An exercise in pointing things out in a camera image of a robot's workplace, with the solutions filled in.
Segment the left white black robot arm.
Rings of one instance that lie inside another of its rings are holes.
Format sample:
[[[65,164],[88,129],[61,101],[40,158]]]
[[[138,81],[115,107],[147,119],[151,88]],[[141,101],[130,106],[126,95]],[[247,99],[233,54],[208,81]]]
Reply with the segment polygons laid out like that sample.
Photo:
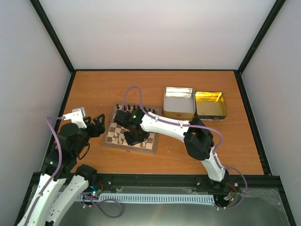
[[[77,168],[67,188],[57,197],[80,159],[80,153],[90,145],[90,139],[100,137],[105,132],[104,114],[91,118],[86,116],[83,108],[75,109],[72,113],[59,117],[59,120],[69,121],[59,132],[54,130],[50,119],[51,117],[47,117],[46,122],[55,143],[45,157],[37,190],[18,223],[20,226],[59,225],[75,198],[98,184],[97,170],[83,164]]]

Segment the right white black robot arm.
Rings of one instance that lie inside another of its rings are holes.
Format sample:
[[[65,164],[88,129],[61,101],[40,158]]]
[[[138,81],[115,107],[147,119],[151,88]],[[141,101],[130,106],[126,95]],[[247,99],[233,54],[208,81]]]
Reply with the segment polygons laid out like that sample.
[[[221,190],[226,186],[229,173],[217,156],[219,145],[214,144],[212,132],[220,133],[206,127],[199,118],[180,121],[136,109],[133,113],[117,110],[114,122],[127,130],[124,137],[131,146],[146,141],[151,132],[180,140],[188,155],[203,164],[212,187]]]

